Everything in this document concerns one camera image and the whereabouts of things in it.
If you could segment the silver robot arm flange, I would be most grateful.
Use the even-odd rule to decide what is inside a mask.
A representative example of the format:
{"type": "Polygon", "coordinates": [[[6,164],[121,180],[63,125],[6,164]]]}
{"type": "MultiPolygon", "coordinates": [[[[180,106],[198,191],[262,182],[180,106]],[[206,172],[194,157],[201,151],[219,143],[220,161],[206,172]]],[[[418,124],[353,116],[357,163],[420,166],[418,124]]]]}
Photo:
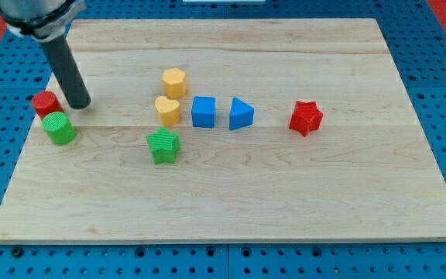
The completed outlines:
{"type": "Polygon", "coordinates": [[[11,33],[50,42],[86,9],[85,0],[0,0],[2,18],[11,33]]]}

